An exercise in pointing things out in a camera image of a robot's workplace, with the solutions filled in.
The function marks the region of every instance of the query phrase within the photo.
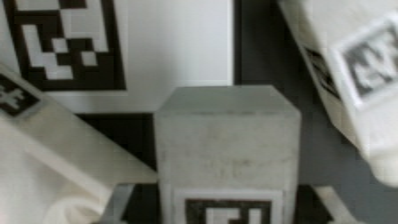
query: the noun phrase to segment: black surface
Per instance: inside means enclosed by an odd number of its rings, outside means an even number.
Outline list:
[[[122,220],[128,221],[129,224],[160,223],[160,200],[156,184],[135,185]]]
[[[94,51],[92,39],[65,38],[60,10],[19,11],[16,0],[3,1],[21,76],[42,91],[126,89],[113,0],[97,0],[97,4],[103,10],[108,52]],[[60,0],[60,7],[83,9],[85,1]],[[37,28],[42,52],[55,53],[53,39],[62,38],[67,41],[69,52],[57,53],[57,63],[71,66],[73,79],[48,79],[44,67],[30,65],[23,25]],[[96,66],[83,65],[81,52],[94,53]]]
[[[80,114],[83,121],[156,170],[151,114]]]

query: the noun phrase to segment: gray cube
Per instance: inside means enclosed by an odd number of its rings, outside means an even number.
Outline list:
[[[165,224],[289,224],[300,113],[270,86],[181,88],[154,113]]]

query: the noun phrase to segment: white block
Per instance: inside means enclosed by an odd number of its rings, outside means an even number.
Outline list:
[[[284,0],[332,124],[378,180],[398,187],[398,2]]]
[[[81,0],[73,2],[85,3],[85,7],[69,9],[60,9],[58,2],[0,1],[0,62],[25,77],[44,80],[51,86],[46,93],[74,113],[153,112],[176,87],[232,85],[232,0]],[[19,10],[16,16],[5,7],[10,3]],[[37,14],[26,17],[25,12]],[[32,24],[49,12],[58,15]],[[10,30],[19,29],[16,18],[25,29],[12,34]],[[53,24],[64,33],[48,38],[53,50],[44,52],[37,31],[48,26],[51,30]],[[64,65],[57,63],[57,53],[71,52],[65,40],[76,38],[89,38],[94,49],[81,51],[73,63]],[[105,65],[87,55],[108,53],[110,48],[115,65],[96,69],[106,71],[103,79],[96,71],[87,75],[71,66],[81,64],[80,59],[83,66]],[[124,79],[126,88],[108,85],[117,79]],[[106,90],[89,87],[97,82]]]
[[[275,89],[177,89],[154,130],[165,224],[291,224],[300,114]]]
[[[0,65],[0,222],[83,224],[156,174]]]

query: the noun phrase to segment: white surface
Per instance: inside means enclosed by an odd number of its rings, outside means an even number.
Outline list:
[[[83,224],[115,185],[154,183],[156,174],[3,66],[0,73],[44,101],[17,120],[0,116],[0,223],[64,224],[81,215],[67,224]]]
[[[19,5],[53,9],[57,4],[44,3],[55,1],[19,0]],[[64,20],[65,33],[92,36],[103,49],[101,20],[81,11],[62,13],[73,18]],[[232,85],[232,0],[115,0],[115,11],[128,90],[49,92],[76,113],[153,112],[176,87]],[[19,73],[1,2],[0,51],[0,62]],[[51,78],[67,78],[67,68],[60,71]]]
[[[391,65],[392,60],[396,61],[398,49],[385,38],[375,38],[387,24],[392,24],[394,32],[398,30],[398,2],[394,0],[284,0],[280,6],[298,46],[318,51],[328,64],[341,101],[330,97],[316,79],[314,83],[332,124],[359,148],[380,182],[398,187],[396,81],[382,86],[380,77],[375,79],[369,74],[383,71],[392,78],[398,76],[396,65]],[[364,75],[362,83],[367,83],[373,88],[376,86],[382,88],[360,97],[343,56],[346,50],[364,40],[380,58],[367,50],[364,55],[369,66],[357,65],[355,69]]]
[[[174,189],[275,190],[293,218],[300,114],[272,87],[181,88],[154,113],[161,208]]]
[[[314,192],[318,194],[321,203],[327,207],[327,211],[332,215],[334,222],[337,223],[355,223],[357,219],[346,209],[341,198],[336,194],[332,187],[314,187]]]

